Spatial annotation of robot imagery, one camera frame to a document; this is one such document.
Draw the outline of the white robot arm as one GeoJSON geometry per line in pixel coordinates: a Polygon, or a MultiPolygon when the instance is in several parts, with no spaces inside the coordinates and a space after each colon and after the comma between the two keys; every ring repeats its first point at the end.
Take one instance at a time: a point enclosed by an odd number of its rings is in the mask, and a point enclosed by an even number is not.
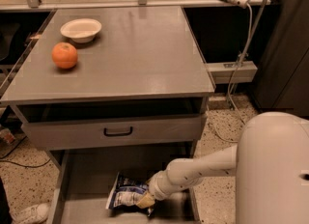
{"type": "Polygon", "coordinates": [[[154,174],[141,209],[198,184],[236,177],[236,224],[309,224],[309,121],[266,112],[252,118],[235,146],[177,158],[154,174]]]}

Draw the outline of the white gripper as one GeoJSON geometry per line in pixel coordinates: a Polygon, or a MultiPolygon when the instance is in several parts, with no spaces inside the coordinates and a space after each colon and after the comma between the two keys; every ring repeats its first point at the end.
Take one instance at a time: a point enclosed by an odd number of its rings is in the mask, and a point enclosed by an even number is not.
{"type": "Polygon", "coordinates": [[[149,182],[149,192],[146,192],[136,206],[145,209],[153,206],[155,200],[162,201],[180,190],[180,175],[172,170],[159,171],[149,182]]]}

